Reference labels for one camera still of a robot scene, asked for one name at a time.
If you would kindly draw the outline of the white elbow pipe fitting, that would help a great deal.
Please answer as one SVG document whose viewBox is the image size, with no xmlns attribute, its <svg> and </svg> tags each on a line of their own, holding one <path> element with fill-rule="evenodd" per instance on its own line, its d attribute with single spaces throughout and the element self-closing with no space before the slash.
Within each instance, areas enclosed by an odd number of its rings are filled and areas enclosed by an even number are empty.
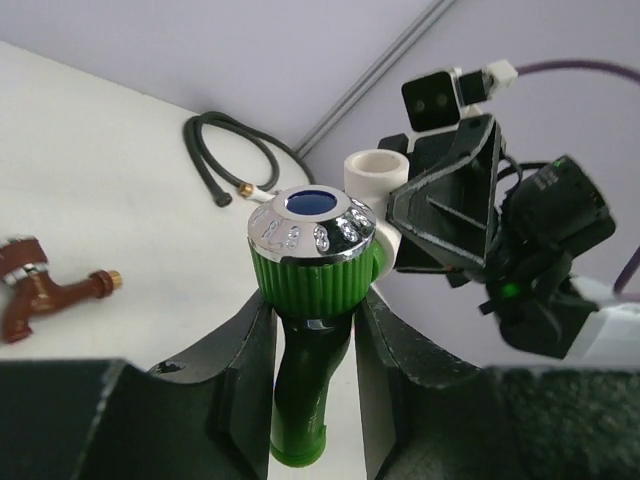
<svg viewBox="0 0 640 480">
<path fill-rule="evenodd" d="M 379 278 L 392 271 L 402 238 L 401 233 L 386 220 L 389 194 L 404 185 L 408 175 L 408 159 L 391 150 L 359 151 L 344 162 L 345 193 L 367 205 L 376 217 L 376 240 L 385 256 L 379 268 Z"/>
</svg>

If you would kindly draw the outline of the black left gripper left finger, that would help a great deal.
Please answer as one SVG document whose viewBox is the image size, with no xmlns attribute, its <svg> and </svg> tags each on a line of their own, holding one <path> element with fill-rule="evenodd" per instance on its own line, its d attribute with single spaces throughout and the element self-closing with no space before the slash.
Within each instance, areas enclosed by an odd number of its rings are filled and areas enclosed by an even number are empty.
<svg viewBox="0 0 640 480">
<path fill-rule="evenodd" d="M 260 295 L 142 371 L 121 359 L 1 365 L 5 479 L 264 479 L 276 325 Z"/>
</svg>

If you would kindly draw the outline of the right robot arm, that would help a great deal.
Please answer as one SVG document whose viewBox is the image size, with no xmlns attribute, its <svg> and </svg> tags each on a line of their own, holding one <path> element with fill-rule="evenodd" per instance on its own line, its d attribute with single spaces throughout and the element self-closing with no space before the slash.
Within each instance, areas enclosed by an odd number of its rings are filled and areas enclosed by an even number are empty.
<svg viewBox="0 0 640 480">
<path fill-rule="evenodd" d="M 616 228 L 575 160 L 516 161 L 489 114 L 415 141 L 389 136 L 379 147 L 409 163 L 385 201 L 401 235 L 397 271 L 442 275 L 454 288 L 481 284 L 481 312 L 517 350 L 638 362 L 638 299 L 572 273 L 574 260 Z"/>
</svg>

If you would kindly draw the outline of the green plastic faucet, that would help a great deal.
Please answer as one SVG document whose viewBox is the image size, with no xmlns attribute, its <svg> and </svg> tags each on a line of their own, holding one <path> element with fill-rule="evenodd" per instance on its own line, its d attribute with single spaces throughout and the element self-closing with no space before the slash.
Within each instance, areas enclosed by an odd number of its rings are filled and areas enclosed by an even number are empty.
<svg viewBox="0 0 640 480">
<path fill-rule="evenodd" d="M 306 467 L 324 452 L 330 381 L 348 349 L 356 307 L 386 265 L 375 236 L 367 205 L 322 185 L 282 191 L 248 220 L 257 284 L 285 336 L 270 451 L 286 466 Z"/>
</svg>

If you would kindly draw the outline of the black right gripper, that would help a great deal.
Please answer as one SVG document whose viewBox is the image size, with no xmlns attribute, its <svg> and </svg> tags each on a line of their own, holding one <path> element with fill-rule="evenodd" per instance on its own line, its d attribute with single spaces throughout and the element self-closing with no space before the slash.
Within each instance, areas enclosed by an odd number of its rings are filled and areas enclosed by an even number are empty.
<svg viewBox="0 0 640 480">
<path fill-rule="evenodd" d="M 387 221 L 402 235 L 397 272 L 442 275 L 444 267 L 485 266 L 474 279 L 486 290 L 513 272 L 518 240 L 510 203 L 524 169 L 500 147 L 501 129 L 491 114 L 464 119 L 451 132 L 413 140 L 402 133 L 378 142 L 409 161 L 409 181 L 387 203 Z M 508 166 L 497 175 L 499 159 Z M 494 209 L 496 183 L 513 174 L 515 184 Z"/>
</svg>

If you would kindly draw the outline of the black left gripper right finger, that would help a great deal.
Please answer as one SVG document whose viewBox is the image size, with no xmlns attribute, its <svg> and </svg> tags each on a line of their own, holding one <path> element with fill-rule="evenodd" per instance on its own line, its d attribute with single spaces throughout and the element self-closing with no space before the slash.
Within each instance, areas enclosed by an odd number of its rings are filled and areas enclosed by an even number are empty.
<svg viewBox="0 0 640 480">
<path fill-rule="evenodd" d="M 635 479 L 639 372 L 479 368 L 375 294 L 355 312 L 371 479 Z"/>
</svg>

